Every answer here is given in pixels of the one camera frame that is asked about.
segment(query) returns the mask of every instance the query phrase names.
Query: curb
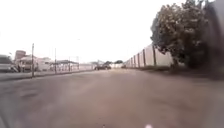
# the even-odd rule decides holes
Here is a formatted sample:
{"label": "curb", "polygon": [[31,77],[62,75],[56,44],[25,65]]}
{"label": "curb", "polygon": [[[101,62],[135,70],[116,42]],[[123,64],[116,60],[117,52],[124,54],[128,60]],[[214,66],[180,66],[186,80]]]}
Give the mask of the curb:
{"label": "curb", "polygon": [[9,78],[0,78],[0,82],[4,81],[12,81],[12,80],[23,80],[23,79],[33,79],[38,77],[45,77],[45,76],[57,76],[57,75],[66,75],[66,74],[73,74],[73,73],[82,73],[82,72],[92,72],[94,70],[83,70],[83,71],[74,71],[74,72],[63,72],[63,73],[57,73],[57,74],[37,74],[34,77],[32,76],[17,76],[17,77],[9,77]]}

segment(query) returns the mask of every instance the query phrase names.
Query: sidewalk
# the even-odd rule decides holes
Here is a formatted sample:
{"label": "sidewalk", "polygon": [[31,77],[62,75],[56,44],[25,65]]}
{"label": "sidewalk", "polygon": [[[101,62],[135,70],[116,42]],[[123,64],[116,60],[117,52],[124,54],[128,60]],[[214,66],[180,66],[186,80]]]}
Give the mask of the sidewalk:
{"label": "sidewalk", "polygon": [[[35,72],[34,77],[44,77],[44,76],[53,76],[53,75],[63,75],[63,74],[71,74],[71,73],[79,73],[79,72],[87,72],[93,71],[92,69],[82,69],[75,71],[57,71],[55,74],[54,71],[46,71],[46,72]],[[1,81],[9,81],[9,80],[20,80],[20,79],[30,79],[32,78],[32,73],[0,73],[0,82]]]}

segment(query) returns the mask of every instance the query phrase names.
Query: overcast sky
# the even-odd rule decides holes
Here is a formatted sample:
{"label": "overcast sky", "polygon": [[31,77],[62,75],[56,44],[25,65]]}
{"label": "overcast sky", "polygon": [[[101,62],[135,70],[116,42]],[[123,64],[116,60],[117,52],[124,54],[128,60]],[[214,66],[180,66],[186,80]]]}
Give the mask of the overcast sky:
{"label": "overcast sky", "polygon": [[0,0],[0,54],[127,60],[151,43],[163,4],[178,0]]}

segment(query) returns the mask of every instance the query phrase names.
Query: tree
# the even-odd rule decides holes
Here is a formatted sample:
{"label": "tree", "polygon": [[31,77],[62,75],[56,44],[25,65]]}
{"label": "tree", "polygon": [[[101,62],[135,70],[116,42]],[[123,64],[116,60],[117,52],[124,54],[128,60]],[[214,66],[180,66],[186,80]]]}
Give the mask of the tree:
{"label": "tree", "polygon": [[104,64],[109,65],[109,64],[112,64],[112,62],[111,61],[106,61]]}
{"label": "tree", "polygon": [[117,61],[115,61],[114,63],[115,63],[115,64],[122,64],[123,61],[122,61],[122,60],[117,60]]}
{"label": "tree", "polygon": [[162,6],[153,21],[153,45],[163,54],[170,52],[176,62],[196,68],[206,62],[208,54],[204,30],[207,18],[202,6],[207,1],[186,0],[181,6]]}

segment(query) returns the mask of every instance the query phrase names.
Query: wall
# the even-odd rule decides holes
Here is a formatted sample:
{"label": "wall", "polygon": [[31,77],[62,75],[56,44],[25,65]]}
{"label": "wall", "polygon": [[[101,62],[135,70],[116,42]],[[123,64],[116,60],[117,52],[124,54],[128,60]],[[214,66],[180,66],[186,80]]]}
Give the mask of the wall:
{"label": "wall", "polygon": [[[155,49],[155,58],[157,66],[170,66],[172,64],[172,57],[169,53],[165,55]],[[147,46],[141,52],[134,55],[126,61],[127,67],[145,67],[154,66],[153,48],[152,45]]]}

